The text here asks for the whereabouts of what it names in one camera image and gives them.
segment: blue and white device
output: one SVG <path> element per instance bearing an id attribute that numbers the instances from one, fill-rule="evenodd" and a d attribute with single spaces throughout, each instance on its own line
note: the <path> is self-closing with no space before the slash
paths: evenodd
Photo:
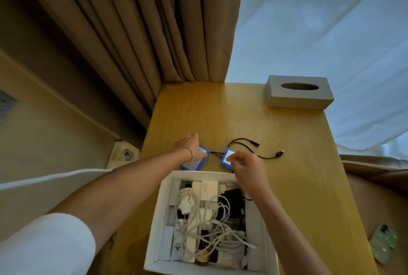
<path id="1" fill-rule="evenodd" d="M 227 169 L 230 169 L 231 171 L 234 171 L 234 169 L 232 168 L 231 163 L 227 161 L 227 158 L 233 153 L 235 153 L 235 150 L 227 148 L 227 150 L 225 151 L 224 157 L 222 157 L 222 160 L 221 160 L 221 165 Z"/>
<path id="2" fill-rule="evenodd" d="M 211 153 L 208 149 L 205 147 L 199 146 L 200 150 L 203 153 L 206 153 L 207 155 Z M 181 170 L 184 171 L 199 171 L 201 167 L 203 166 L 204 162 L 207 160 L 207 158 L 203 158 L 200 161 L 190 161 L 186 162 L 185 164 L 181 165 Z"/>

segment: power outlet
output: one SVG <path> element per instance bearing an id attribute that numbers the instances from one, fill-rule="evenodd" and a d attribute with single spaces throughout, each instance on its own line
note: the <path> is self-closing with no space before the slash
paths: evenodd
<path id="1" fill-rule="evenodd" d="M 0 90 L 0 122 L 4 119 L 7 112 L 11 110 L 16 103 L 16 99 Z"/>

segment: wooden table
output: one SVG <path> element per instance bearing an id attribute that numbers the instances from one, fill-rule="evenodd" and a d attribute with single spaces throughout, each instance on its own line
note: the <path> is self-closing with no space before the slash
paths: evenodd
<path id="1" fill-rule="evenodd" d="M 160 92 L 140 158 L 195 132 L 224 151 L 244 137 L 260 143 L 269 183 L 333 274 L 378 274 L 326 116 L 321 110 L 268 107 L 262 84 L 182 83 Z M 210 155 L 203 171 L 229 170 Z M 118 230 L 107 274 L 142 274 L 158 190 Z"/>

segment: white shirt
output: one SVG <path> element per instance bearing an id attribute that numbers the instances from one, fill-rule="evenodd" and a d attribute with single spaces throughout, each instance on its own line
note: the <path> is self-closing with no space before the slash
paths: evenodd
<path id="1" fill-rule="evenodd" d="M 0 243 L 0 272 L 85 275 L 95 249 L 95 238 L 80 219 L 68 214 L 48 214 Z"/>

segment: cardboard box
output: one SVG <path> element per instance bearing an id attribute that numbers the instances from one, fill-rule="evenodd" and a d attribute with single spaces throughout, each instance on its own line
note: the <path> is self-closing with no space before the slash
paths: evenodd
<path id="1" fill-rule="evenodd" d="M 257 265 L 257 271 L 221 268 L 216 264 L 201 267 L 195 263 L 162 260 L 161 249 L 167 218 L 169 215 L 169 200 L 173 179 L 181 180 L 182 182 L 209 180 L 217 181 L 220 185 L 237 185 L 235 175 L 232 173 L 205 171 L 173 171 L 170 173 L 160 185 L 144 263 L 145 270 L 172 275 L 278 275 L 278 257 L 271 239 L 269 238 L 268 232 L 266 231 L 265 223 L 260 215 L 246 217 L 247 225 L 253 227 L 250 229 L 250 231 L 252 234 L 254 234 L 252 236 L 248 234 L 248 238 L 250 240 L 261 240 L 259 241 L 261 244 L 257 244 L 258 249 L 256 249 L 256 252 L 251 252 L 251 256 L 255 257 L 256 259 L 256 261 L 253 261 L 252 264 Z M 256 206 L 251 208 L 251 213 L 253 214 L 254 212 L 259 213 Z"/>
<path id="2" fill-rule="evenodd" d="M 270 107 L 324 110 L 334 101 L 327 78 L 270 75 L 265 91 Z"/>

